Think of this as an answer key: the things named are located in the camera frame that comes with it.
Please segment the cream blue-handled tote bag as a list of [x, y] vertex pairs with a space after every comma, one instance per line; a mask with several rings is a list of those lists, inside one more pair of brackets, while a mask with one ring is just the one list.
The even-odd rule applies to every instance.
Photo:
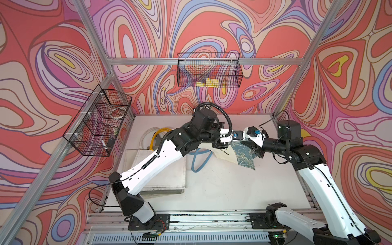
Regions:
[[[197, 156], [206, 153], [209, 155], [205, 158], [204, 162], [198, 168], [195, 168]], [[198, 173], [208, 163], [213, 155], [218, 159], [256, 170], [254, 164], [255, 155], [252, 153], [250, 148], [238, 141], [232, 142], [225, 149], [213, 148], [212, 143], [201, 143], [199, 147], [194, 152], [190, 152], [189, 155], [193, 155], [191, 170], [194, 173]]]

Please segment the white yellow-handled bag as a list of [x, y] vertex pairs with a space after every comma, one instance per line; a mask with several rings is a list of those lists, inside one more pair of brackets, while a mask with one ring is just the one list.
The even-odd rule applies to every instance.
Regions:
[[181, 194], [186, 189], [186, 158], [166, 140], [159, 154], [151, 150], [135, 152], [133, 162], [126, 153], [121, 183], [129, 193]]

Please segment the olive green canvas bag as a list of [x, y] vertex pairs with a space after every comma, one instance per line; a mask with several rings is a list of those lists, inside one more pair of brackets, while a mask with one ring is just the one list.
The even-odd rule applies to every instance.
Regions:
[[179, 195], [186, 189], [186, 158], [171, 163], [141, 190], [142, 195]]

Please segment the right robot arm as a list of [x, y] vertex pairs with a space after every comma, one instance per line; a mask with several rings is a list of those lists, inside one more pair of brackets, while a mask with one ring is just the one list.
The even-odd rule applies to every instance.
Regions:
[[278, 137], [270, 138], [262, 127], [247, 127], [242, 144], [263, 158], [265, 153], [290, 163], [313, 193], [326, 219], [318, 222], [299, 214], [283, 203], [266, 208], [265, 222], [271, 227], [287, 226], [315, 245], [377, 245], [380, 235], [368, 229], [354, 213], [332, 177], [321, 151], [305, 145], [301, 125], [291, 119], [277, 124]]

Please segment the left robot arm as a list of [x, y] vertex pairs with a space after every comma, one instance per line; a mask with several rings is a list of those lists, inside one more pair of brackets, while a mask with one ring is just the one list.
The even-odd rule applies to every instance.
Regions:
[[166, 133], [157, 150], [137, 166], [123, 173], [113, 172], [108, 185], [125, 217], [133, 216], [143, 224], [148, 223], [156, 213], [140, 192], [152, 178], [200, 144], [226, 149], [233, 141], [243, 139], [244, 132], [233, 130], [229, 115], [220, 106], [201, 103], [194, 109], [191, 121]]

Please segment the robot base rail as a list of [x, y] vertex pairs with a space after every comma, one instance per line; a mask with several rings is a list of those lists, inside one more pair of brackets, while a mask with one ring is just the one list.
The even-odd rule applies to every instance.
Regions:
[[263, 210], [170, 212], [168, 228], [157, 238], [144, 238], [145, 230], [130, 231], [119, 212], [93, 214], [80, 245], [268, 245], [279, 229], [252, 220]]

